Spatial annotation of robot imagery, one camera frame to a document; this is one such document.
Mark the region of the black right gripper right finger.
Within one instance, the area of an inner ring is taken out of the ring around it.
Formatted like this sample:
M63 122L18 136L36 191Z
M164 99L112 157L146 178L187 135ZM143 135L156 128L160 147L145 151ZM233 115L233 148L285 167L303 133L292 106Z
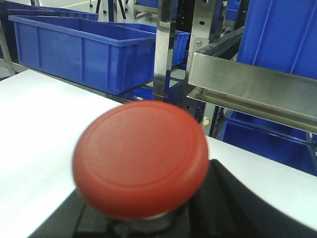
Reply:
M193 238L315 238L316 230L277 210L218 160L190 200Z

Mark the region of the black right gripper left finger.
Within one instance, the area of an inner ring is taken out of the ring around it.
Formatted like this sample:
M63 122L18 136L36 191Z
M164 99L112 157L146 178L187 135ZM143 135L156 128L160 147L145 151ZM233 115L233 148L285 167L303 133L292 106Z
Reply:
M105 238L107 221L103 214L73 191L31 234L32 238Z

